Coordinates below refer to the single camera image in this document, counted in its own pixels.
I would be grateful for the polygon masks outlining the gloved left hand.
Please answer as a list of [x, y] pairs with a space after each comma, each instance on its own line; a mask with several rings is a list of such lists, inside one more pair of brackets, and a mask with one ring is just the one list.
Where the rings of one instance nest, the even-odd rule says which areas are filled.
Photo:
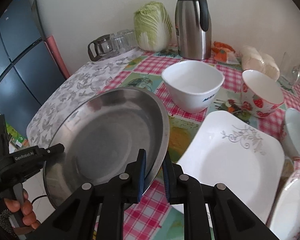
[[0, 227], [7, 237], [19, 239], [11, 225], [10, 217], [15, 214], [22, 213], [21, 220], [24, 224], [23, 230], [26, 233], [36, 230], [40, 226], [40, 221], [37, 220], [36, 214], [33, 211], [33, 205], [29, 201], [29, 194], [23, 190], [23, 204], [19, 201], [9, 198], [0, 199]]

